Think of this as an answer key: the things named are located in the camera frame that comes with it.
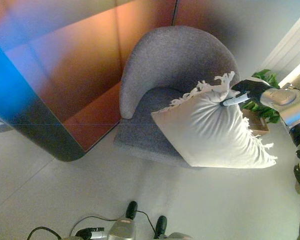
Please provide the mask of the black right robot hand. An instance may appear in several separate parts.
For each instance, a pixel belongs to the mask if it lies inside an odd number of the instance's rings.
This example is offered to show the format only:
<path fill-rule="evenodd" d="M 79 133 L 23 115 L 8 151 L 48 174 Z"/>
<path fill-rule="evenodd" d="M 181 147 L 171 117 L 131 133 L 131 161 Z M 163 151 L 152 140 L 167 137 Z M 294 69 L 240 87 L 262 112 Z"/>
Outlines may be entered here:
<path fill-rule="evenodd" d="M 238 96 L 225 99 L 220 103 L 220 105 L 223 107 L 228 107 L 243 103 L 248 100 L 252 100 L 258 104 L 261 104 L 262 94 L 265 91 L 274 88 L 275 87 L 269 85 L 262 79 L 250 77 L 249 79 L 242 80 L 239 83 L 233 85 L 230 89 L 239 92 Z"/>

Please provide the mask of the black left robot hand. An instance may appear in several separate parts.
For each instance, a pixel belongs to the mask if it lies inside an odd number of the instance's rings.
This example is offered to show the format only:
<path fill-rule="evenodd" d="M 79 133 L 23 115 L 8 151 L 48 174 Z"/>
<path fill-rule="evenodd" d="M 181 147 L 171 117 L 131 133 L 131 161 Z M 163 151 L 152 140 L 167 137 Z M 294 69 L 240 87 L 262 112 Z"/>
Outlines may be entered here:
<path fill-rule="evenodd" d="M 75 236 L 81 237 L 83 240 L 95 240 L 105 238 L 107 233 L 104 227 L 88 227 L 79 230 Z"/>

